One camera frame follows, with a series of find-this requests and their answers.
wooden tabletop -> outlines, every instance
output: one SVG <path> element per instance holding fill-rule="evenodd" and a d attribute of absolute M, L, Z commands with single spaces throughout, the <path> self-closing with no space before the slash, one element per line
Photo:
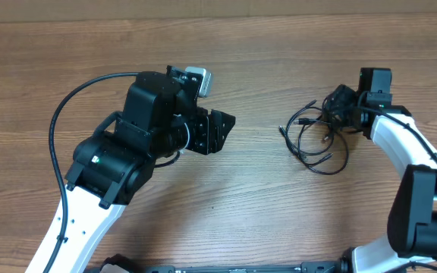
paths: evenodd
<path fill-rule="evenodd" d="M 55 213 L 47 132 L 57 104 L 99 75 L 167 64 L 210 69 L 199 105 L 237 123 L 221 152 L 187 151 L 156 170 L 90 265 L 116 253 L 141 265 L 294 264 L 384 234 L 400 179 L 378 147 L 347 136 L 348 166 L 322 176 L 278 132 L 338 84 L 356 89 L 361 67 L 392 69 L 394 104 L 437 148 L 437 14 L 0 24 L 0 272 L 25 270 Z M 97 83 L 65 106 L 55 133 L 63 172 L 75 146 L 122 109 L 131 82 Z M 310 149 L 322 133 L 311 131 Z"/>

silver metal part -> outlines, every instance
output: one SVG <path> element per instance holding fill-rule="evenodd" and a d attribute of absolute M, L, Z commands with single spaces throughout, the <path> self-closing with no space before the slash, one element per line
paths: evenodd
<path fill-rule="evenodd" d="M 205 68 L 201 68 L 201 67 L 187 67 L 187 68 L 185 68 L 185 71 L 202 75 L 203 80 L 202 80 L 202 83 L 200 84 L 200 90 L 198 92 L 198 96 L 200 98 L 208 97 L 210 94 L 210 90 L 212 88 L 212 84 L 213 84 L 212 72 L 208 71 Z"/>

wooden table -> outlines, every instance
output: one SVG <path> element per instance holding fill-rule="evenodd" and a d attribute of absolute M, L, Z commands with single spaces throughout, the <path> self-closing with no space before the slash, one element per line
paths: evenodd
<path fill-rule="evenodd" d="M 90 265 L 116 253 L 141 265 L 294 264 L 337 259 L 385 233 L 399 177 L 378 147 L 349 136 L 347 168 L 326 177 L 278 132 L 338 84 L 356 88 L 361 67 L 393 70 L 394 103 L 437 147 L 437 14 L 0 24 L 0 272 L 24 271 L 55 213 L 47 130 L 57 104 L 101 74 L 167 64 L 213 71 L 199 105 L 237 124 L 220 153 L 186 152 L 156 170 Z M 98 83 L 65 106 L 55 134 L 62 171 L 122 109 L 131 81 Z M 320 129 L 305 141 L 318 144 Z"/>

